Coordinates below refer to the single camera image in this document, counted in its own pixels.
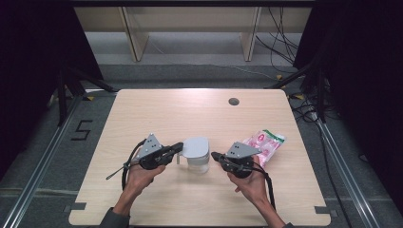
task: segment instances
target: dark sleeve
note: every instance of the dark sleeve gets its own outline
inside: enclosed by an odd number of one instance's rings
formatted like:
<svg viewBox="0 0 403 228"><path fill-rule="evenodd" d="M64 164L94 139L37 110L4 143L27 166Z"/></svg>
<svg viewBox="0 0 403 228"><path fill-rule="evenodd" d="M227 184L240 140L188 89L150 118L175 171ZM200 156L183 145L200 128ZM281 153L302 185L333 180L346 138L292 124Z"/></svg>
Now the dark sleeve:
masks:
<svg viewBox="0 0 403 228"><path fill-rule="evenodd" d="M285 226L283 226L282 228L294 228L294 225L291 224L291 222L289 222Z"/></svg>
<svg viewBox="0 0 403 228"><path fill-rule="evenodd" d="M112 211L113 207L107 210L106 215L101 221L100 228L126 228L130 217L118 215Z"/></svg>

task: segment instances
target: snack bag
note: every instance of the snack bag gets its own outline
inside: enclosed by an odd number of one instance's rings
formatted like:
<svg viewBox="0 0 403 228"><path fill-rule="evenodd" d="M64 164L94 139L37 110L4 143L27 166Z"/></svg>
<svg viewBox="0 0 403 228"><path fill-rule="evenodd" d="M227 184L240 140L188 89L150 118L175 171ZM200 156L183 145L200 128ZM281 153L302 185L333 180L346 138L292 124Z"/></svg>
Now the snack bag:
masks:
<svg viewBox="0 0 403 228"><path fill-rule="evenodd" d="M261 153L258 154L259 163L261 167L264 167L284 141L284 136L275 135L267 129L264 129L258 131L251 138L244 140L243 143L255 148L260 148Z"/></svg>

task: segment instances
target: black stand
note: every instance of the black stand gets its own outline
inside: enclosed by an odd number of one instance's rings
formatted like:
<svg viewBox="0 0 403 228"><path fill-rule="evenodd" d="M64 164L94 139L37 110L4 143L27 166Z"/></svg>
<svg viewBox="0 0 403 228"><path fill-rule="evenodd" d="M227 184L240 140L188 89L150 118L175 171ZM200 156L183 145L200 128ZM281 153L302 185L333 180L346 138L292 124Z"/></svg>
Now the black stand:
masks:
<svg viewBox="0 0 403 228"><path fill-rule="evenodd" d="M350 1L342 7L340 13L336 16L312 61L283 81L267 87L282 88L300 76L305 75L306 77L301 85L301 89L305 93L311 91L314 86L317 87L317 115L324 123L326 122L324 118L324 71L326 70L326 64L330 61L329 57L331 57L331 53L337 52L337 47L342 40L343 32L341 29L342 25L346 23L343 19L349 10L349 5Z"/></svg>
<svg viewBox="0 0 403 228"><path fill-rule="evenodd" d="M59 96L59 123L60 126L67 116L67 99L65 86L70 90L73 96L83 96L86 90L80 83L80 79L87 80L95 86L104 89L107 92L118 92L119 89L113 88L97 79L85 74L82 70L68 66L62 66L58 75L58 96Z"/></svg>

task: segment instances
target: gray carpet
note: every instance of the gray carpet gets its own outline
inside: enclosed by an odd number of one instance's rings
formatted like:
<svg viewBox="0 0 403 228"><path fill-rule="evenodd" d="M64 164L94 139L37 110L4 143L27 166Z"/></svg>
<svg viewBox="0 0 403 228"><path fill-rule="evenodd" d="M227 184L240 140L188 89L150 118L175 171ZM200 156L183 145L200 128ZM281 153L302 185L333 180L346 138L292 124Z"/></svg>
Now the gray carpet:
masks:
<svg viewBox="0 0 403 228"><path fill-rule="evenodd" d="M260 72L273 78L278 74L284 77L287 75L280 73L271 66L240 67L242 70ZM282 69L294 70L290 67L283 67ZM224 66L101 66L101 70L105 75L105 81L116 88L263 88L275 83L267 76ZM287 85L284 90L288 93L297 92L301 81L302 79L295 80ZM96 88L87 82L83 82L83 85L86 88ZM20 227L71 227L68 223L68 207L75 201L77 191L80 189L114 101L114 96L104 92L95 93L93 96L95 97L92 101L80 102L48 167L48 171L20 223ZM301 100L291 100L291 105L294 107L302 103ZM327 112L327 114L337 116L332 111ZM90 130L86 140L73 141L74 138L82 138L86 135L85 132L76 132L76 128L80 121L89 120L92 122L82 123L81 127ZM373 169L369 164L359 159L360 150L343 121L331 118L326 120L337 146L342 151L355 175L355 179L373 207L381 227L403 227L403 218L394 207ZM30 174L55 132L57 122L58 106L55 103L50 107L43 121L38 124L36 134L26 145L27 149L18 156L7 175L0 182L1 223L4 222L19 192L29 180ZM324 171L325 160L317 127L314 123L306 123L303 120L299 120L297 125L326 204L329 209L335 210L338 214L337 217L332 217L329 227L348 227L347 218L343 216L342 208L336 199L336 193L330 184L327 173ZM348 220L353 227L365 227L330 156L328 156L328 163L336 191L341 197Z"/></svg>

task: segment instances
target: table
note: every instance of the table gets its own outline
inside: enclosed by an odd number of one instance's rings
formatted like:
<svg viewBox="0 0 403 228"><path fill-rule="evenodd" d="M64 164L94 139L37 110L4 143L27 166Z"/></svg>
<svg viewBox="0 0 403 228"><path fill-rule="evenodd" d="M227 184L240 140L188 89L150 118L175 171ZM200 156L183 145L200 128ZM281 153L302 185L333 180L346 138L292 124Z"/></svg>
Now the table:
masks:
<svg viewBox="0 0 403 228"><path fill-rule="evenodd" d="M229 104L237 98L238 105ZM286 142L267 163L280 216L295 225L328 225L330 216L316 214L326 206L297 124L282 90L277 89L123 89L109 113L104 131L76 199L85 210L72 210L73 225L97 225L119 198L122 166L149 133L171 145L204 136L210 152L225 153L233 142L269 129ZM176 159L136 199L131 225L262 226L255 207L210 159L207 173L187 171L185 158Z"/></svg>

